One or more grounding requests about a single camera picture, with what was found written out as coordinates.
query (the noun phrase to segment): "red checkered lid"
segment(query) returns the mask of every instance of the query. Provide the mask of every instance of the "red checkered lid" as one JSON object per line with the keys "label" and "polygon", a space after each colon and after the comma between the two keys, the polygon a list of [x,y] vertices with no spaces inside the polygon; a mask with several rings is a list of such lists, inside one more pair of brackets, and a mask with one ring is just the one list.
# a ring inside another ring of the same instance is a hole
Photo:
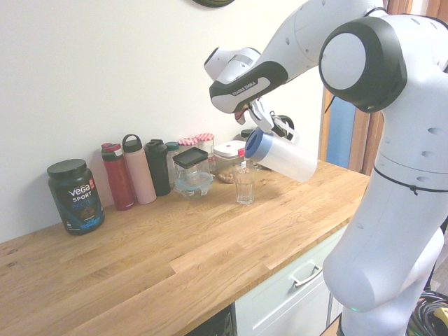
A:
{"label": "red checkered lid", "polygon": [[196,138],[183,138],[183,139],[177,141],[177,143],[180,146],[193,146],[193,145],[197,145],[197,139]]}
{"label": "red checkered lid", "polygon": [[202,133],[196,136],[198,141],[210,141],[215,139],[215,136],[212,133]]}

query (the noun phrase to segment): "vega sport container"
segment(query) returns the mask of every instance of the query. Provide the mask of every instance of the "vega sport container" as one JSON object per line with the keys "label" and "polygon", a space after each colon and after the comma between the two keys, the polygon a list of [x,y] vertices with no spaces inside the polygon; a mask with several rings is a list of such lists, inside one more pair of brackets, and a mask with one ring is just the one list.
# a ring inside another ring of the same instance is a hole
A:
{"label": "vega sport container", "polygon": [[84,160],[55,163],[47,174],[48,186],[67,232],[84,235],[104,222],[97,187]]}

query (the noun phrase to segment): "drinking glass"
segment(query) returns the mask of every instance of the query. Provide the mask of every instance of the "drinking glass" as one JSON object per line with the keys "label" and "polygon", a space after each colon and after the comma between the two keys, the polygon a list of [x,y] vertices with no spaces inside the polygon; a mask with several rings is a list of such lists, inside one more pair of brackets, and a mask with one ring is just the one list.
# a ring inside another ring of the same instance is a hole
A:
{"label": "drinking glass", "polygon": [[237,203],[252,204],[255,199],[255,172],[256,168],[243,161],[233,167],[233,180],[237,188]]}

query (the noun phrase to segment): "vega sport label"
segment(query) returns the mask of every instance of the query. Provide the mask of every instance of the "vega sport label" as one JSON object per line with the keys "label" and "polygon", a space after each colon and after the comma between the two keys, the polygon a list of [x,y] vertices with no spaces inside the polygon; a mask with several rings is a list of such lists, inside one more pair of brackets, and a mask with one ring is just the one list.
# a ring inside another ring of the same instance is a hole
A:
{"label": "vega sport label", "polygon": [[87,229],[102,219],[103,209],[93,178],[87,184],[83,183],[68,190],[52,190],[52,193],[56,194],[56,205],[68,230]]}
{"label": "vega sport label", "polygon": [[89,184],[82,185],[81,187],[77,187],[72,191],[69,190],[69,194],[73,197],[73,202],[79,202],[81,200],[85,200],[87,197],[92,196],[92,189],[95,188],[95,184],[93,182],[93,178],[89,180]]}

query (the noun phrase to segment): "red water bottle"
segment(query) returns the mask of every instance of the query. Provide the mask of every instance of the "red water bottle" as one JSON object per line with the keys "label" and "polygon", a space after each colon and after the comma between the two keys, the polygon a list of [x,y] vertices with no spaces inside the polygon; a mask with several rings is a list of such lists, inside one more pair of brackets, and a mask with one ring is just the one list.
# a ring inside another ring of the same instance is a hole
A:
{"label": "red water bottle", "polygon": [[101,148],[101,156],[107,171],[115,208],[119,211],[131,209],[134,206],[134,193],[132,192],[132,182],[127,174],[121,145],[119,143],[103,143]]}

